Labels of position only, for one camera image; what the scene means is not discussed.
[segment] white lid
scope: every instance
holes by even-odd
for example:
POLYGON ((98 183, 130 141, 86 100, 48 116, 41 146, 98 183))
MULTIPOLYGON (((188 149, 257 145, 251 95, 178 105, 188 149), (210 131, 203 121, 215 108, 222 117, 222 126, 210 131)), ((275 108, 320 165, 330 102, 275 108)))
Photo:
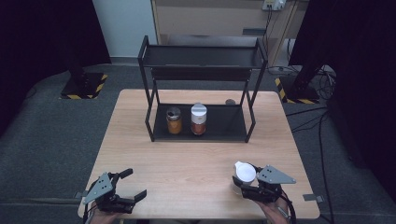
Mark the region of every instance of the white lid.
POLYGON ((206 106, 201 103, 196 103, 191 108, 191 121, 196 124, 201 124, 206 121, 206 106))
POLYGON ((243 182, 252 182, 256 178, 256 170, 249 163, 238 161, 235 164, 235 173, 243 182))

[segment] white cup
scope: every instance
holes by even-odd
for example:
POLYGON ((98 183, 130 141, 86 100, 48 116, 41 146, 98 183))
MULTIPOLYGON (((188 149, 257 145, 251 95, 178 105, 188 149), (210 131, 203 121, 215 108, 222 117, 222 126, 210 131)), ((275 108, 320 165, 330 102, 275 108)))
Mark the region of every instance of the white cup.
MULTIPOLYGON (((244 184, 250 185, 256 178, 256 170, 249 163, 238 161, 234 165, 233 176, 238 178, 244 184)), ((241 189, 239 187, 237 187, 233 182, 232 182, 232 189, 233 189, 233 192, 235 192, 236 194, 239 194, 239 195, 242 194, 241 189)))

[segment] black curtain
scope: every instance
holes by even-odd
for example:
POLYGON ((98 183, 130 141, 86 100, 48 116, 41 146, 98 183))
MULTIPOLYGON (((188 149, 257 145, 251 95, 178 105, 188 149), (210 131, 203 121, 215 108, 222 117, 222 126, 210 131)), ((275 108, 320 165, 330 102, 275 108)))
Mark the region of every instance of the black curtain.
POLYGON ((65 64, 70 55, 60 51, 49 24, 59 28, 77 66, 110 63, 92 0, 2 1, 0 136, 37 81, 70 69, 65 64))
POLYGON ((315 52, 313 43, 324 43, 321 62, 337 75, 332 101, 351 133, 348 140, 396 202, 394 7, 389 0, 311 0, 290 64, 304 64, 315 52))

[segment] hand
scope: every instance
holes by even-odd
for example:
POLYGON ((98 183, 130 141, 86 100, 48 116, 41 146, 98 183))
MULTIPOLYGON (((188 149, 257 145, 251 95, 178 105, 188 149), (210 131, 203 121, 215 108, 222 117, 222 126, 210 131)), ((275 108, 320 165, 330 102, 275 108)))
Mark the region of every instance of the hand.
POLYGON ((264 212, 265 216, 273 224, 289 224, 289 220, 279 211, 278 207, 289 213, 288 204, 285 200, 279 198, 275 203, 255 202, 264 212))
POLYGON ((90 224, 111 224, 121 215, 121 213, 102 212, 96 207, 95 202, 91 204, 91 208, 92 208, 91 212, 93 213, 93 217, 90 224))

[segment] jar lid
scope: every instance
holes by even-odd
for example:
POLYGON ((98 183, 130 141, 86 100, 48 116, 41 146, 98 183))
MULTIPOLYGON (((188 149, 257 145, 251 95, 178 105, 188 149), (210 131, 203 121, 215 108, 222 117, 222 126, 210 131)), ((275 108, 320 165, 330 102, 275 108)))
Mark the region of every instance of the jar lid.
POLYGON ((256 178, 256 170, 254 167, 246 162, 238 161, 235 164, 236 177, 245 183, 252 182, 256 178))
POLYGON ((180 119, 180 109, 177 107, 170 107, 168 110, 166 110, 166 117, 168 119, 180 119))
POLYGON ((191 121, 196 124, 201 124, 206 121, 206 106, 201 103, 196 103, 191 108, 191 121))

